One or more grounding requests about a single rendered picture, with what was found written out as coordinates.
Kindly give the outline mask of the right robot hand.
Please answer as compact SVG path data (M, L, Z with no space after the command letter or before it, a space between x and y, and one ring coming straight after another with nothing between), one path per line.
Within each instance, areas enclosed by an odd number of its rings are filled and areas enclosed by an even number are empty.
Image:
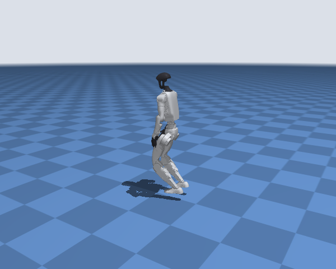
M166 125L166 126L167 126L167 125ZM165 129L166 129L166 127L165 127ZM165 129L163 129L162 131L160 131L161 134L159 135L159 137L160 137L162 134L165 134ZM158 138L159 138L159 137L158 137Z

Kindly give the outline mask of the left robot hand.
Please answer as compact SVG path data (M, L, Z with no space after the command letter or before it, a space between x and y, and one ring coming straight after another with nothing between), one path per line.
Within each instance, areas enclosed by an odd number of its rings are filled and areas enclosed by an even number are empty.
M152 137L152 140L151 140L152 146L153 147L155 146L155 148L156 148L156 145L157 145L157 142L156 142L157 140L158 140L158 136L156 136L155 139Z

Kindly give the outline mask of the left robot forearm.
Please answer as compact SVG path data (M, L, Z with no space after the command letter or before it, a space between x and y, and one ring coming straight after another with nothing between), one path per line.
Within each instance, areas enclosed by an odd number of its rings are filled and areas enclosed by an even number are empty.
M156 136L159 136L160 130L162 127L162 123L160 123L160 116L156 116L156 123L155 123L155 129L153 131L152 137L155 139Z

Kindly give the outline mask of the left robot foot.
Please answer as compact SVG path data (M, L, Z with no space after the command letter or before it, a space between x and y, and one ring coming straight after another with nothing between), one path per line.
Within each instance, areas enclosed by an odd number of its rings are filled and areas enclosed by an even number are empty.
M177 187L178 188L178 187ZM182 194L183 193L183 189L181 187L179 187L178 189L173 189L173 188L169 188L169 189L165 189L164 192L165 193L177 193L177 194Z

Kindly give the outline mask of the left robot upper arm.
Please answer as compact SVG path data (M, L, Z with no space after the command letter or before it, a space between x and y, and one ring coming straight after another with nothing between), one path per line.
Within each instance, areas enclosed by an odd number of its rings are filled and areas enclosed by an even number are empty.
M157 110L158 110L158 115L160 116L160 122L163 122L165 120L165 117L164 117L165 102L166 102L166 94L161 94L157 96Z

